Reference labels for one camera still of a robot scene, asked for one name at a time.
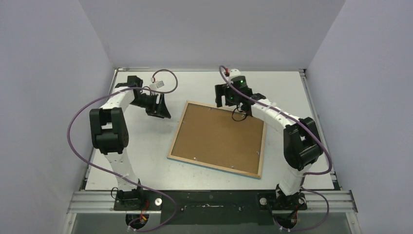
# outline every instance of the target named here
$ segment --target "white tabletop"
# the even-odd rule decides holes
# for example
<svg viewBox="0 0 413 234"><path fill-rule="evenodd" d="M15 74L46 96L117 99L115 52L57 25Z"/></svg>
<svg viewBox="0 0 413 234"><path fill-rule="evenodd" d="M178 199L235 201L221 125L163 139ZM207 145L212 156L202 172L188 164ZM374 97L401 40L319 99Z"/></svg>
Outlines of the white tabletop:
<svg viewBox="0 0 413 234"><path fill-rule="evenodd" d="M150 84L153 72L118 72L115 84L126 82L127 76L143 79ZM242 72L254 93L265 95L283 110L300 117L312 116L298 72ZM268 126L261 179L249 178L211 168L167 159L172 138L187 100L215 104L216 84L224 81L218 72L176 72L178 89L165 95L171 119L147 116L145 110L129 106L125 120L129 131L129 158L142 184L159 190L248 190L275 189L288 164L283 156L283 138ZM163 80L167 91L175 85L169 73L159 73L156 80ZM94 151L93 163L111 170L109 162ZM327 161L320 156L311 172L327 169ZM91 168L86 190L110 190L117 187L114 175ZM308 175L304 182L308 189L332 189L330 174Z"/></svg>

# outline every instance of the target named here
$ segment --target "screw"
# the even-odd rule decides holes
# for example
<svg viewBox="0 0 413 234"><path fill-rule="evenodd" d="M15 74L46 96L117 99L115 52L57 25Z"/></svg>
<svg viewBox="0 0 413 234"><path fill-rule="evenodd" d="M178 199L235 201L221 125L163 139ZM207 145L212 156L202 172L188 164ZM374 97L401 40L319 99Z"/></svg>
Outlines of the screw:
<svg viewBox="0 0 413 234"><path fill-rule="evenodd" d="M155 205L160 206L162 204L162 199L157 198L155 199Z"/></svg>
<svg viewBox="0 0 413 234"><path fill-rule="evenodd" d="M260 204L265 206L267 204L267 198L263 197L260 199Z"/></svg>

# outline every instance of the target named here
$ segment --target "white wall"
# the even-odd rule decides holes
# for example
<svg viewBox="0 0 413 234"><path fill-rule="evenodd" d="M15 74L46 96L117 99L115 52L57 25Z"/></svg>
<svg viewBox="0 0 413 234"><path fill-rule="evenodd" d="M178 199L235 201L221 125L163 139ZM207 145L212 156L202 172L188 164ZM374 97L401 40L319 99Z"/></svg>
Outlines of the white wall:
<svg viewBox="0 0 413 234"><path fill-rule="evenodd" d="M85 165L72 115L107 94L113 68L77 0L0 3L0 233L60 233ZM74 127L89 156L85 113Z"/></svg>
<svg viewBox="0 0 413 234"><path fill-rule="evenodd" d="M413 1L347 0L307 70L363 233L413 233Z"/></svg>
<svg viewBox="0 0 413 234"><path fill-rule="evenodd" d="M80 0L115 67L306 68L344 0Z"/></svg>

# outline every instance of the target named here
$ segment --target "wooden picture frame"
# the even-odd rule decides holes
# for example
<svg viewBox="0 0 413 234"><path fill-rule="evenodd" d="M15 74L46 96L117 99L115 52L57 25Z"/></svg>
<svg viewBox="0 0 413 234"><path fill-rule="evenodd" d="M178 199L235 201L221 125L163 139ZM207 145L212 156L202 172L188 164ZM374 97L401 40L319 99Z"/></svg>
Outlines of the wooden picture frame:
<svg viewBox="0 0 413 234"><path fill-rule="evenodd" d="M187 101L168 158L261 178L266 124L254 117L236 122L231 118L232 112L233 109ZM234 118L242 119L242 115L235 112Z"/></svg>

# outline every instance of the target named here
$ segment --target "white robotic arm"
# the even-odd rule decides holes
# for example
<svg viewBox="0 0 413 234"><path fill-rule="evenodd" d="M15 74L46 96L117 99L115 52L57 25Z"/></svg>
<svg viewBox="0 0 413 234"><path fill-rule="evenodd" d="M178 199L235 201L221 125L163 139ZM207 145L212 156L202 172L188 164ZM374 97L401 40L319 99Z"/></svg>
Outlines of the white robotic arm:
<svg viewBox="0 0 413 234"><path fill-rule="evenodd" d="M296 124L294 121L287 119L286 117L281 115L279 112L274 111L269 108L269 106L277 107L275 103L271 103L268 99L261 99L260 102L268 105L268 107L264 107L257 103L254 105L251 105L252 116L254 116L255 118L261 119L266 124L273 127L280 134L284 133L284 130L287 125L292 126ZM299 117L297 116L293 116L285 111L283 112L295 119L299 119ZM287 170L284 173L284 176L282 177L282 180L279 183L280 189L286 196L293 195L300 190L301 181L304 176L304 173L308 172L308 169L310 169L311 165L312 164L306 165L300 171L291 166L287 168Z"/></svg>
<svg viewBox="0 0 413 234"><path fill-rule="evenodd" d="M245 76L242 76L239 70L233 69L230 72L227 70L225 75L232 86L249 98L239 95L227 84L215 85L215 102L217 107L222 106L222 96L225 96L226 106L236 105L237 108L240 107L241 111L245 112L247 116L250 115L263 120L283 135L284 158L289 167L279 182L278 188L282 191L283 196L298 194L304 173L308 172L312 164L322 154L321 148L296 122L281 115L280 112L270 109L271 106L274 106L281 110L275 103L270 102L261 94L253 94L252 89L247 86ZM252 99L266 106L260 105L252 101ZM319 138L315 122L310 117L302 119L285 111L283 113L299 120Z"/></svg>
<svg viewBox="0 0 413 234"><path fill-rule="evenodd" d="M113 90L113 92L118 92L125 87L118 87ZM115 95L111 97L105 104L103 104L100 109L102 110L112 110L112 109L117 109L120 108L122 111L122 114L126 111L126 108L129 106L129 104L135 99L135 96L133 94L133 90L127 90L125 92L122 92L118 95ZM108 126L105 129L112 128L112 124L108 124ZM120 173L123 175L124 178L127 178L133 182L138 182L138 178L135 175L135 172L132 169L131 162L129 161L128 153L126 150L126 146L123 149L121 153L119 152L107 152L105 154L105 158L109 161L112 170L114 172ZM132 189L136 189L136 186L134 186L131 183L128 183L123 180L123 178L117 177L117 184L118 184L118 189L123 190L123 191L131 191Z"/></svg>
<svg viewBox="0 0 413 234"><path fill-rule="evenodd" d="M119 83L113 90L119 92L127 87L142 87L143 82L136 76L129 76L128 82ZM123 177L116 177L118 189L128 192L136 189L123 178L139 183L129 161L126 147L129 143L129 134L123 113L132 104L143 107L149 116L170 118L166 108L164 95L147 95L140 90L126 90L111 97L98 109L92 109L89 113L92 144L99 149L109 161L112 170Z"/></svg>

